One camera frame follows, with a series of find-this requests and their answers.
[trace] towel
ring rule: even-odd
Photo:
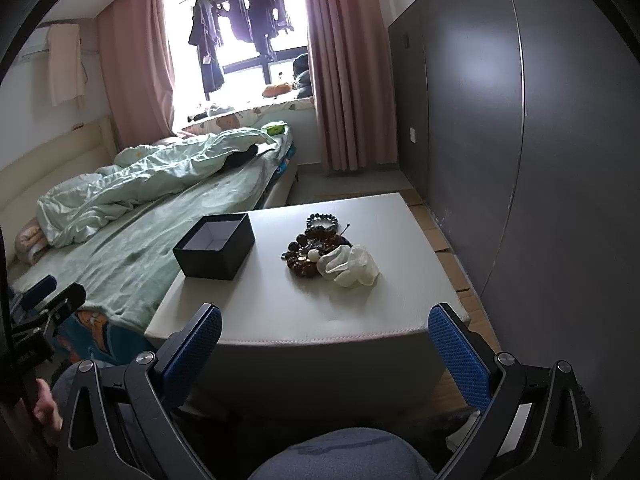
[[[49,91],[54,106],[84,94],[80,61],[80,25],[51,25],[49,41]]]
[[[14,247],[18,260],[30,266],[34,266],[47,251],[49,242],[47,242],[37,218],[32,219],[20,230],[15,237]]]

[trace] hanging clothes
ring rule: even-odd
[[[246,8],[244,0],[229,0],[229,10],[226,10],[221,16],[226,16],[231,22],[231,30],[236,40],[253,43],[251,23],[249,22],[249,11]]]
[[[273,18],[274,5],[274,0],[249,0],[249,20],[255,49],[271,61],[276,60],[275,52],[271,47],[271,38],[278,35]]]
[[[198,47],[198,61],[205,94],[219,90],[225,83],[225,76],[216,54],[217,43],[218,34],[213,20],[212,5],[208,0],[196,0],[189,44]]]
[[[222,32],[220,31],[220,9],[218,8],[218,6],[211,6],[211,15],[213,17],[213,26],[216,29],[216,45],[223,46],[225,42],[222,41]]]
[[[285,4],[285,0],[274,0],[275,9],[278,11],[278,19],[276,20],[276,28],[278,30],[291,30],[295,29],[291,25],[291,20],[289,19],[289,13],[287,12],[287,6]]]

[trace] window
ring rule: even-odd
[[[258,104],[268,83],[292,82],[293,60],[307,52],[307,16],[305,0],[286,0],[287,13],[293,31],[281,30],[271,40],[276,61],[260,56],[253,43],[239,41],[231,30],[228,18],[220,17],[223,45],[216,53],[225,73],[223,87],[204,94],[196,47],[187,42],[191,31],[191,16],[195,0],[165,0],[165,16],[175,69],[175,126],[186,125],[186,117],[203,111],[209,104],[233,106],[236,109]]]

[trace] white ottoman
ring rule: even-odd
[[[297,278],[280,258],[312,213],[337,216],[380,268],[372,287]],[[399,194],[251,211],[255,245],[232,282],[180,273],[145,335],[160,346],[203,303],[222,338],[198,384],[225,406],[287,418],[379,416],[425,403],[444,364],[426,330],[456,292]]]

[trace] person's leg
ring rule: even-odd
[[[408,443],[386,431],[350,428],[289,447],[250,480],[432,480],[436,474]]]

